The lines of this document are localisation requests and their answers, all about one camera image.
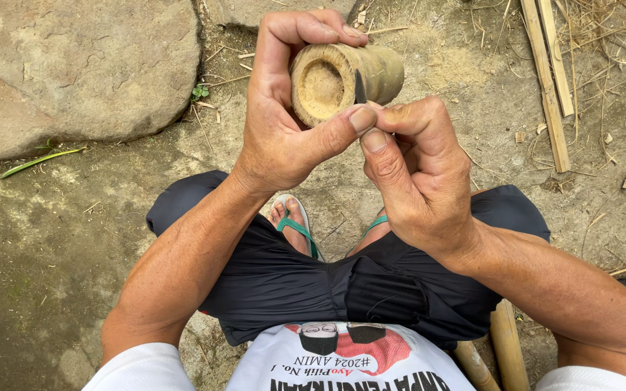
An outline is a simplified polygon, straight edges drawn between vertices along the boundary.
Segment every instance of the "large stone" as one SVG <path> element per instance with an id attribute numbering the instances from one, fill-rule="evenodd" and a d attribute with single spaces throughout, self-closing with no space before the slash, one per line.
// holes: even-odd
<path id="1" fill-rule="evenodd" d="M 191 0 L 0 0 L 0 159 L 62 140 L 132 140 L 184 111 Z"/>
<path id="2" fill-rule="evenodd" d="M 205 0 L 212 20 L 224 26 L 243 26 L 257 30 L 260 19 L 269 12 L 334 8 L 346 20 L 358 0 Z"/>

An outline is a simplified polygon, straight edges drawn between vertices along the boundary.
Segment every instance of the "dirt ground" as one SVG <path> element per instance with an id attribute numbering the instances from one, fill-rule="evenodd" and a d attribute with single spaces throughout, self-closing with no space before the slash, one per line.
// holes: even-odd
<path id="1" fill-rule="evenodd" d="M 508 4 L 502 31 L 506 1 L 373 1 L 367 14 L 373 30 L 410 27 L 371 35 L 374 45 L 404 56 L 405 85 L 395 102 L 439 94 L 474 159 L 475 186 L 515 184 L 542 211 L 553 245 L 605 271 L 625 268 L 626 64 L 612 63 L 609 79 L 577 90 L 577 138 L 574 116 L 564 120 L 576 172 L 554 173 L 547 166 L 552 165 L 547 132 L 535 132 L 544 117 L 520 6 Z M 239 59 L 233 49 L 253 52 L 256 34 L 214 26 L 201 7 L 200 14 L 205 74 L 247 75 L 239 63 L 251 66 L 252 58 Z M 223 45 L 232 49 L 217 52 Z M 601 53 L 575 53 L 579 85 L 608 67 Z M 570 77 L 569 54 L 563 57 Z M 103 319 L 154 240 L 145 213 L 181 177 L 230 171 L 242 145 L 247 83 L 241 79 L 210 90 L 204 101 L 219 108 L 220 124 L 213 109 L 198 108 L 199 122 L 186 113 L 182 122 L 151 138 L 117 145 L 91 141 L 84 155 L 55 158 L 0 180 L 0 390 L 73 390 L 93 375 Z M 604 88 L 611 92 L 601 110 Z M 517 131 L 526 132 L 524 143 L 515 142 Z M 613 137 L 606 148 L 617 164 L 605 165 L 602 133 Z M 0 162 L 0 173 L 19 163 Z M 362 163 L 355 144 L 291 191 L 305 203 L 313 237 L 332 261 L 359 240 L 382 205 Z M 556 344 L 546 328 L 521 316 L 517 324 L 534 384 L 555 368 Z M 488 338 L 476 345 L 493 364 Z M 245 348 L 228 346 L 218 323 L 198 314 L 180 351 L 188 375 L 207 391 L 224 388 Z"/>

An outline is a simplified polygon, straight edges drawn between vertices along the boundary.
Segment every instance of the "white t-shirt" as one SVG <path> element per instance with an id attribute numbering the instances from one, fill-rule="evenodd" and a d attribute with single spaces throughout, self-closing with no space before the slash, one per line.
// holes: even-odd
<path id="1" fill-rule="evenodd" d="M 151 343 L 103 366 L 82 391 L 194 391 L 178 349 Z M 446 353 L 399 325 L 309 322 L 262 332 L 243 355 L 227 391 L 474 390 Z M 626 391 L 626 377 L 592 367 L 562 367 L 537 391 Z"/>

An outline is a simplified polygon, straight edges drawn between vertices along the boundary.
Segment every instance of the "flip-flop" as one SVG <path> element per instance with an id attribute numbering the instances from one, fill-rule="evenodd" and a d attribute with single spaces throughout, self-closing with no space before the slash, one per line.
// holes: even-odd
<path id="1" fill-rule="evenodd" d="M 272 208 L 274 208 L 274 204 L 276 204 L 277 201 L 282 202 L 282 205 L 284 206 L 284 217 L 282 218 L 282 220 L 279 221 L 279 224 L 277 225 L 277 231 L 282 232 L 282 229 L 284 229 L 284 227 L 291 227 L 297 232 L 300 232 L 301 235 L 306 237 L 306 245 L 308 246 L 308 251 L 310 252 L 311 257 L 316 258 L 318 261 L 325 262 L 323 254 L 318 251 L 318 247 L 315 245 L 315 242 L 313 242 L 313 238 L 310 235 L 310 225 L 308 223 L 308 215 L 306 214 L 306 209 L 303 209 L 303 204 L 296 197 L 293 197 L 293 199 L 299 203 L 299 210 L 301 210 L 301 215 L 303 216 L 303 223 L 305 224 L 305 226 L 301 226 L 299 223 L 289 218 L 289 209 L 287 209 L 287 199 L 289 197 L 293 197 L 293 195 L 282 194 L 277 197 L 274 202 L 272 202 Z"/>
<path id="2" fill-rule="evenodd" d="M 380 210 L 378 211 L 378 214 L 380 214 L 380 212 L 382 212 L 383 209 L 385 209 L 385 207 L 380 208 Z M 371 225 L 366 229 L 366 232 L 364 232 L 364 235 L 361 236 L 361 239 L 359 239 L 359 241 L 363 240 L 364 237 L 366 237 L 366 234 L 369 233 L 371 228 L 376 227 L 378 224 L 386 223 L 387 221 L 388 221 L 388 215 L 387 214 L 384 214 L 382 216 L 376 217 L 376 220 L 374 220 L 373 223 L 371 223 Z M 344 257 L 348 257 L 349 254 L 352 252 L 352 250 L 354 250 L 354 247 L 350 248 L 349 251 L 347 251 L 347 254 L 344 255 Z"/>
<path id="3" fill-rule="evenodd" d="M 385 209 L 385 207 L 380 208 L 380 210 L 378 211 L 378 214 L 380 214 L 380 212 L 382 212 L 383 209 Z M 388 215 L 387 214 L 384 214 L 382 216 L 376 217 L 376 220 L 374 220 L 373 223 L 371 223 L 371 225 L 369 226 L 369 229 L 367 229 L 366 232 L 364 232 L 364 235 L 361 236 L 361 239 L 363 239 L 366 236 L 366 234 L 369 233 L 371 228 L 376 227 L 378 224 L 385 223 L 387 221 L 388 221 Z"/>

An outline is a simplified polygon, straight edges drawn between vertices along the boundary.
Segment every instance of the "black shorts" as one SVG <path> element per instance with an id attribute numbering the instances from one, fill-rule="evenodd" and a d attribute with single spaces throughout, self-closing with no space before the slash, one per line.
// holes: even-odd
<path id="1" fill-rule="evenodd" d="M 147 214 L 157 236 L 214 190 L 228 174 L 179 180 Z M 513 185 L 472 197 L 482 222 L 550 240 L 533 203 Z M 441 349 L 489 331 L 501 297 L 441 266 L 393 232 L 343 260 L 324 263 L 299 253 L 258 214 L 248 226 L 200 311 L 216 317 L 232 346 L 274 325 L 305 321 L 400 324 Z"/>

